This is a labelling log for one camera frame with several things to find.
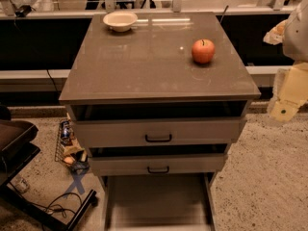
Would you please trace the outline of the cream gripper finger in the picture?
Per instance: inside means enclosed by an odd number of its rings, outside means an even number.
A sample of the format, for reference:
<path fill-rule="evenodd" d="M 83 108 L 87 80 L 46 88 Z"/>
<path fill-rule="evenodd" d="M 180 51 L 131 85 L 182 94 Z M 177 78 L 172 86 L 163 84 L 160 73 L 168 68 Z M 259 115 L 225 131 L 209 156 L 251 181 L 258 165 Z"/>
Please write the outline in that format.
<path fill-rule="evenodd" d="M 269 116 L 278 122 L 290 121 L 308 101 L 308 64 L 279 69 L 274 78 L 272 93 L 267 108 Z"/>
<path fill-rule="evenodd" d="M 279 22 L 276 26 L 270 29 L 263 37 L 263 42 L 271 45 L 277 45 L 283 41 L 284 29 L 286 21 Z"/>

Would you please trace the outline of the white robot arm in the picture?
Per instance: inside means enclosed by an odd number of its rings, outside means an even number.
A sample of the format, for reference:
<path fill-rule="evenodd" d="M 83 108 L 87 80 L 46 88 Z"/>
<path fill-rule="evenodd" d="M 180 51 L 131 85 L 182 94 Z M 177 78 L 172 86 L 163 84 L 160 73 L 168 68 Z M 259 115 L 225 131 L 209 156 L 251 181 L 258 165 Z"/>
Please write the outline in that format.
<path fill-rule="evenodd" d="M 282 44 L 283 54 L 294 60 L 288 70 L 278 70 L 268 114 L 278 122 L 290 121 L 308 100 L 308 0 L 302 0 L 286 20 L 274 26 L 263 42 Z"/>

